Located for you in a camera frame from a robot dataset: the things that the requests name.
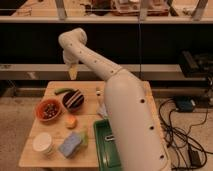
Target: paper cup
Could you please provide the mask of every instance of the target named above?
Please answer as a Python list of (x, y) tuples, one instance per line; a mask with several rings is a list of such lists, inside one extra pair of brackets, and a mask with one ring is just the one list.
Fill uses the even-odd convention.
[(33, 149), (42, 154), (49, 154), (52, 150), (52, 137), (47, 132), (38, 134), (33, 140)]

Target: bowl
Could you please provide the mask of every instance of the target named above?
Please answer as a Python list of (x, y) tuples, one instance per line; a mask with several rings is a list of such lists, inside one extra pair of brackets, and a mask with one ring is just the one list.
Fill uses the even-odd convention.
[(84, 102), (84, 95), (80, 90), (70, 91), (66, 93), (62, 99), (64, 107), (71, 113), (81, 108)]
[(36, 106), (36, 117), (40, 121), (50, 121), (61, 113), (61, 105), (56, 99), (46, 99)]

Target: green tray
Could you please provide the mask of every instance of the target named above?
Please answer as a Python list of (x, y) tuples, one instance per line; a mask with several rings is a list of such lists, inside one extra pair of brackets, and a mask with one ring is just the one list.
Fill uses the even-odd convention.
[(112, 134), (107, 119), (94, 123), (96, 147), (100, 171), (122, 171), (121, 163), (114, 141), (106, 141), (105, 137)]

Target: wooden table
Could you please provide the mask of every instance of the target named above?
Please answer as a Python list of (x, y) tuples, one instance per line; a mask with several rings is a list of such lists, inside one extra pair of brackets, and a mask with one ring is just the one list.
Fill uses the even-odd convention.
[[(158, 124), (159, 132), (160, 123), (157, 117), (157, 111), (152, 96), (152, 91), (148, 82), (142, 82), (142, 86), (145, 89), (147, 99), (149, 101), (150, 107), (155, 121)], [(96, 144), (93, 131), (93, 123), (100, 120), (101, 117), (97, 114), (97, 109), (99, 107), (99, 100), (102, 100), (103, 94), (101, 94), (100, 99), (96, 96), (96, 88), (100, 88), (103, 92), (104, 82), (103, 81), (53, 81), (49, 82), (43, 99), (55, 98), (61, 101), (64, 94), (54, 95), (54, 90), (58, 88), (69, 87), (74, 89), (79, 89), (85, 96), (85, 101), (83, 107), (76, 112), (78, 119), (78, 125), (75, 129), (70, 130), (65, 127), (65, 117), (69, 115), (68, 111), (63, 108), (63, 112), (60, 117), (51, 124), (44, 124), (35, 119), (30, 134), (26, 140), (24, 146), (19, 166), (20, 167), (42, 167), (42, 168), (85, 168), (98, 170), (98, 159), (96, 153)], [(87, 127), (89, 143), (86, 149), (82, 149), (76, 153), (73, 158), (64, 158), (63, 155), (57, 150), (58, 146), (63, 142), (63, 140), (72, 131), (81, 131)], [(32, 142), (36, 135), (40, 132), (49, 132), (53, 137), (54, 151), (49, 156), (41, 155), (35, 152), (32, 148)]]

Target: cucumber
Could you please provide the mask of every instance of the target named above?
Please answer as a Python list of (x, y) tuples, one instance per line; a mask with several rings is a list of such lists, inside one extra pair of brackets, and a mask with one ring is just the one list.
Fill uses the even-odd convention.
[(65, 92), (68, 92), (68, 91), (75, 91), (74, 89), (72, 88), (59, 88), (59, 89), (56, 89), (54, 91), (55, 95), (59, 95), (61, 93), (65, 93)]

